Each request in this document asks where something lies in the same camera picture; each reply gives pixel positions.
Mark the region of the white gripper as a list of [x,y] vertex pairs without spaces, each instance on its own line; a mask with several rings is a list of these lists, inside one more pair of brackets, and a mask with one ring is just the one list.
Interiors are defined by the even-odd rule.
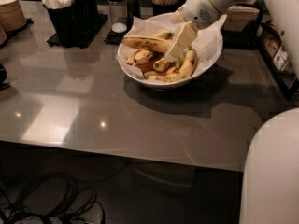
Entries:
[[182,23],[174,32],[165,58],[175,61],[183,51],[196,39],[198,27],[206,29],[219,19],[227,9],[228,0],[186,0],[186,2],[171,16],[173,23]]

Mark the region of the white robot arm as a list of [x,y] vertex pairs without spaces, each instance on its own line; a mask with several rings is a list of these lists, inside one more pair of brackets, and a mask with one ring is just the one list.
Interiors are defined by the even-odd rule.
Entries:
[[[174,60],[230,6],[244,0],[187,0],[177,13],[191,28],[175,32]],[[263,0],[299,75],[299,0]],[[299,224],[299,108],[267,105],[269,119],[253,136],[244,164],[239,224]]]

